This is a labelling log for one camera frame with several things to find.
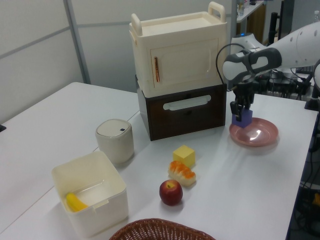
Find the red apple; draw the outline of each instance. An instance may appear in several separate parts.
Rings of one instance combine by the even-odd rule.
[[[169,206],[178,204],[184,195],[180,183],[169,179],[160,185],[159,194],[162,202]]]

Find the plastic box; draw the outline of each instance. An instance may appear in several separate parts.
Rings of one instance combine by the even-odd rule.
[[[138,84],[146,98],[222,84],[216,69],[217,53],[227,44],[222,5],[210,2],[208,12],[146,21],[132,14],[129,28]],[[220,69],[225,58],[222,51]]]
[[[91,237],[128,216],[126,184],[102,151],[59,165],[51,174],[63,208],[80,236]],[[89,207],[72,212],[66,202],[69,192]]]

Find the white wall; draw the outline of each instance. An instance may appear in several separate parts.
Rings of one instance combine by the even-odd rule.
[[[295,0],[292,31],[314,22],[315,10],[320,11],[320,0]]]
[[[2,0],[0,23],[0,124],[83,81],[63,0]]]
[[[87,75],[93,85],[136,92],[135,62],[129,36],[131,14],[141,21],[207,12],[211,0],[69,0]],[[224,4],[227,21],[233,0]]]

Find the wicker basket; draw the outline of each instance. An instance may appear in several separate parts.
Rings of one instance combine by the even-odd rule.
[[[159,218],[131,222],[117,231],[110,240],[215,240],[193,228]]]

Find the plate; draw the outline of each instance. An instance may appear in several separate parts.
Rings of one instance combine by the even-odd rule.
[[[279,134],[272,122],[258,117],[253,117],[252,123],[245,128],[231,124],[229,132],[235,142],[252,147],[272,144]]]

